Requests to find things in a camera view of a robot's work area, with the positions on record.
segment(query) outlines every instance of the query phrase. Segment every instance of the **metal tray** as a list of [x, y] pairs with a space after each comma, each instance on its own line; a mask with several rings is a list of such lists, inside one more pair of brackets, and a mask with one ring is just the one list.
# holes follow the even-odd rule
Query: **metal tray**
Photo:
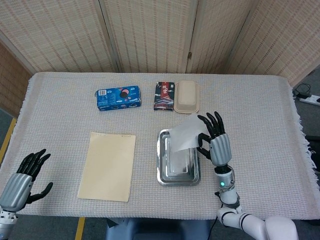
[[200, 181], [196, 148], [171, 152], [169, 129], [159, 133], [157, 142], [157, 179], [164, 186], [191, 186]]

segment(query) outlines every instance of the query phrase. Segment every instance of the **white tablecloth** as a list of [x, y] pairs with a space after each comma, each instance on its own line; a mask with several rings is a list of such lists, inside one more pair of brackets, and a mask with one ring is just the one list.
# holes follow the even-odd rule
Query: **white tablecloth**
[[[4, 162], [0, 192], [22, 159], [43, 148], [51, 153], [32, 193], [53, 182], [42, 200], [20, 213], [49, 216], [213, 219], [220, 207], [214, 166], [200, 157], [196, 186], [157, 181], [157, 135], [187, 115], [154, 111], [158, 81], [194, 80], [200, 114], [218, 111], [229, 135], [236, 189], [243, 208], [271, 215], [318, 219], [320, 193], [299, 116], [286, 79], [261, 75], [42, 72], [30, 82]], [[100, 112], [95, 91], [138, 85], [142, 106]], [[136, 146], [128, 202], [77, 198], [90, 132], [134, 134]]]

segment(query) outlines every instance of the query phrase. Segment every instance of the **white paper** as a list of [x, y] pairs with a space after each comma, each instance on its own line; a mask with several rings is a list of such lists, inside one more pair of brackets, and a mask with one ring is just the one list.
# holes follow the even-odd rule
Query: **white paper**
[[198, 115], [191, 114], [183, 123], [172, 128], [170, 131], [171, 151], [178, 152], [184, 149], [199, 147], [198, 135], [204, 133], [209, 135], [207, 126], [198, 118]]

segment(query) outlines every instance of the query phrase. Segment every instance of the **woven screen panel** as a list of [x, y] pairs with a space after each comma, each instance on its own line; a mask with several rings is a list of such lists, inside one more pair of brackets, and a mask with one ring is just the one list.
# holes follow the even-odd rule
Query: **woven screen panel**
[[0, 108], [18, 117], [31, 74], [0, 44]]
[[188, 62], [192, 64], [191, 73], [222, 73], [252, 3], [252, 0], [200, 2], [198, 32], [193, 36], [192, 59]]
[[123, 72], [185, 72], [184, 47], [191, 43], [186, 34], [194, 23], [192, 1], [104, 0]]
[[114, 72], [92, 0], [3, 0], [0, 28], [38, 72]]
[[227, 72], [278, 75], [294, 86], [319, 64], [320, 1], [261, 0]]

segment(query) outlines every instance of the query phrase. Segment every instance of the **robotic hand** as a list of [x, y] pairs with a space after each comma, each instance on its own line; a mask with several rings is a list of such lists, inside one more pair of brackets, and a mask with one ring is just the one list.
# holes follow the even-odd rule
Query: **robotic hand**
[[31, 188], [42, 165], [50, 157], [50, 154], [42, 156], [45, 149], [26, 156], [17, 172], [12, 174], [0, 197], [0, 240], [9, 238], [18, 217], [16, 212], [23, 209], [26, 204], [31, 204], [44, 198], [51, 190], [53, 183], [50, 182], [43, 192], [31, 195]]
[[[297, 240], [296, 226], [289, 218], [272, 216], [262, 221], [243, 211], [235, 187], [235, 173], [228, 165], [232, 155], [223, 120], [216, 111], [215, 117], [208, 112], [206, 115], [211, 122], [201, 115], [198, 118], [204, 122], [210, 136], [204, 133], [198, 135], [197, 150], [216, 166], [214, 172], [218, 178], [219, 191], [215, 195], [222, 203], [217, 213], [219, 221], [226, 227], [241, 229], [257, 240]], [[209, 143], [209, 150], [203, 148], [203, 141]]]

